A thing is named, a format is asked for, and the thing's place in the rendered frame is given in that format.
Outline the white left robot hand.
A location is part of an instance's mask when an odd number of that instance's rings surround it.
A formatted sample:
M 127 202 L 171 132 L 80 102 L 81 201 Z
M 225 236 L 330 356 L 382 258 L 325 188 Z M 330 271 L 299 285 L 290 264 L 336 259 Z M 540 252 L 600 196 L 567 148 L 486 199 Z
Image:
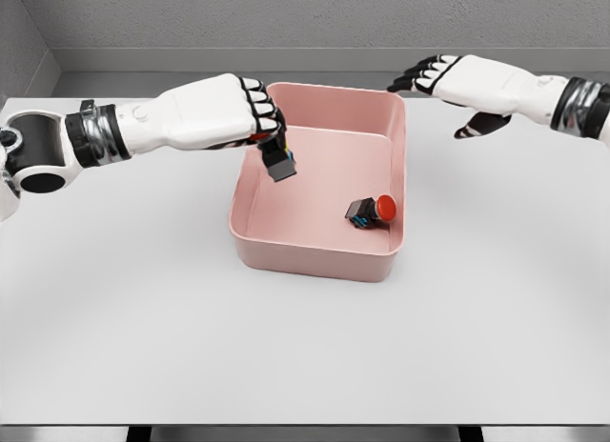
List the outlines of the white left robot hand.
M 232 73 L 167 90 L 155 102 L 161 136 L 179 150 L 240 145 L 285 127 L 263 82 Z

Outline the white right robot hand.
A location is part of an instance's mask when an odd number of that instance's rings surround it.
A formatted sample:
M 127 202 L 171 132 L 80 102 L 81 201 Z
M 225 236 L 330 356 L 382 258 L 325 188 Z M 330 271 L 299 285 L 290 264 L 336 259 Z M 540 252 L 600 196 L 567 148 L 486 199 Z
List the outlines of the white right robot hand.
M 475 55 L 439 54 L 419 61 L 387 88 L 414 91 L 477 113 L 458 129 L 456 139 L 479 137 L 506 126 L 518 110 L 521 88 L 534 75 L 524 69 Z

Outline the red-button black industrial switch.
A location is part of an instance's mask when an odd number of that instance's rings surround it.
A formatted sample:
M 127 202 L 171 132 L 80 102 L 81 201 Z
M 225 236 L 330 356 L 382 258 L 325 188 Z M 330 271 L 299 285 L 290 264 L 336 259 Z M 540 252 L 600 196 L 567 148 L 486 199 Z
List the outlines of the red-button black industrial switch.
M 296 175 L 295 158 L 287 145 L 284 131 L 259 139 L 256 146 L 269 176 L 279 182 Z
M 345 218 L 357 229 L 368 229 L 377 222 L 391 222 L 397 215 L 397 203 L 389 194 L 353 201 Z

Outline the pink rectangular basket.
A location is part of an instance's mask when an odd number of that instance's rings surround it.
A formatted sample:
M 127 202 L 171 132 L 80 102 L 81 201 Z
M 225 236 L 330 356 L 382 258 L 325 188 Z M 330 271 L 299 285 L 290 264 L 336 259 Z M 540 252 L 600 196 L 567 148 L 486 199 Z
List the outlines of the pink rectangular basket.
M 248 149 L 229 213 L 242 261 L 255 269 L 363 282 L 390 272 L 405 237 L 406 105 L 385 91 L 274 83 L 296 175 L 274 182 Z M 393 221 L 355 228 L 358 199 L 389 194 Z

